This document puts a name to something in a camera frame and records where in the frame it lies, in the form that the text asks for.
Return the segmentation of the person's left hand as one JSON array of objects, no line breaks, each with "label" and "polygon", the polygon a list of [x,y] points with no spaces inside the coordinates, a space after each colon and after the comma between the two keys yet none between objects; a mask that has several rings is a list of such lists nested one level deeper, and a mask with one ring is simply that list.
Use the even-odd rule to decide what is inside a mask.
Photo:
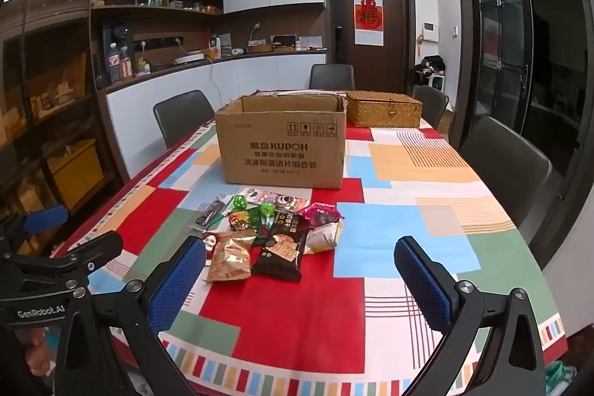
[{"label": "person's left hand", "polygon": [[29,331],[30,342],[25,348],[25,359],[33,376],[43,377],[50,370],[50,356],[44,329],[37,328]]}]

